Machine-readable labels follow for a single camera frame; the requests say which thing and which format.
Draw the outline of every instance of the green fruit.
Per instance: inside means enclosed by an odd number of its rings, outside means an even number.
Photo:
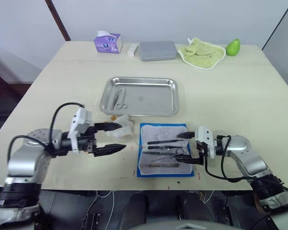
[[[240,51],[240,39],[235,39],[226,47],[226,54],[228,56],[235,56]]]

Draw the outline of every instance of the blue tray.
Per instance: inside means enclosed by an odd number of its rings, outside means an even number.
[[[186,126],[186,124],[158,124],[158,123],[141,123],[140,124],[140,141],[139,141],[139,146],[142,146],[142,137],[141,137],[141,128],[145,125],[150,125],[150,126]],[[142,149],[139,147],[139,155],[138,155],[138,165],[137,165],[137,171],[136,171],[136,176],[137,177],[191,177],[194,176],[194,170],[190,174],[154,174],[154,175],[141,175],[141,171],[139,168],[139,160],[141,156],[141,151]]]

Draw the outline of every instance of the gray box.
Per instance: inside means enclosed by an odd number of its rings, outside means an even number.
[[[141,42],[139,50],[142,61],[171,60],[177,57],[177,50],[172,41]]]

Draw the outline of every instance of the black handle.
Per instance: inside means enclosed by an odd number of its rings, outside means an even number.
[[[165,146],[148,146],[149,150],[155,150],[155,149],[176,149],[181,148],[179,146],[171,146],[171,145],[165,145]]]
[[[163,143],[174,143],[177,141],[183,141],[183,140],[159,140],[159,141],[149,141],[148,145],[154,145],[154,144],[163,144]]]

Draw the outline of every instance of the tissue box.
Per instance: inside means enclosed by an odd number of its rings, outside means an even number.
[[[98,53],[119,54],[123,46],[120,34],[110,33],[112,36],[97,36],[94,40]]]

